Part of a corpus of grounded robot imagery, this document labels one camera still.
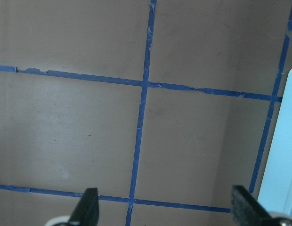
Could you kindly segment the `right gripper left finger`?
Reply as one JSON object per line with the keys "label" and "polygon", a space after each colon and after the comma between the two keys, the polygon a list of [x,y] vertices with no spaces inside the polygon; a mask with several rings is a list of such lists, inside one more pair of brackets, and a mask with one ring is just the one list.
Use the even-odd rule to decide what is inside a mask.
{"label": "right gripper left finger", "polygon": [[98,189],[87,188],[70,216],[50,219],[47,226],[97,226],[99,221]]}

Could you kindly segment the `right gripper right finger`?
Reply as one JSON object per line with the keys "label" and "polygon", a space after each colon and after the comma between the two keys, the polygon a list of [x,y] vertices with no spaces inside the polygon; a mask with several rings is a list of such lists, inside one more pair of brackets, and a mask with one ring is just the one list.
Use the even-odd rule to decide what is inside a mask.
{"label": "right gripper right finger", "polygon": [[237,226],[292,226],[287,216],[271,216],[244,186],[231,188],[231,216]]}

